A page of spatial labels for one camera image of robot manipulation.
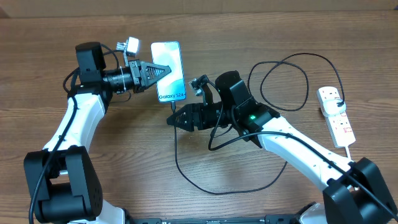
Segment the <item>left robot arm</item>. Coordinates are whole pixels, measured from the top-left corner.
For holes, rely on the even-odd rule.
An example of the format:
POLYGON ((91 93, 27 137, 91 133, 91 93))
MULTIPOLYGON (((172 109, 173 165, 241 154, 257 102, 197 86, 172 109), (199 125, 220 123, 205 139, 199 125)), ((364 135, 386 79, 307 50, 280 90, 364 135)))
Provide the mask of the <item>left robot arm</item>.
POLYGON ((140 60, 107 70, 99 42, 75 47, 78 68, 69 74, 67 111, 51 140, 27 153, 24 171, 30 193, 29 223, 133 223, 124 208, 111 205, 88 155, 94 132, 113 94, 140 93, 171 68, 140 60))

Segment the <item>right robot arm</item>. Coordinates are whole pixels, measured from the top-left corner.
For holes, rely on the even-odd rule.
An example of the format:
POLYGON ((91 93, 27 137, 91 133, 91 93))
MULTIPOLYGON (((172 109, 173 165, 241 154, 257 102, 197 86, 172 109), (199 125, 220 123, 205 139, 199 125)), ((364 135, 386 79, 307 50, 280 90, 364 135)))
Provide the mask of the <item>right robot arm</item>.
POLYGON ((271 107, 258 103, 237 71, 220 75, 213 86, 221 100, 213 102, 206 75, 190 86, 203 97, 174 112, 167 124, 186 131, 232 126, 237 140, 252 141, 277 154, 307 177, 323 194, 323 203, 310 203, 291 223, 388 223, 397 206, 375 163, 354 162, 331 152, 295 129, 271 107))

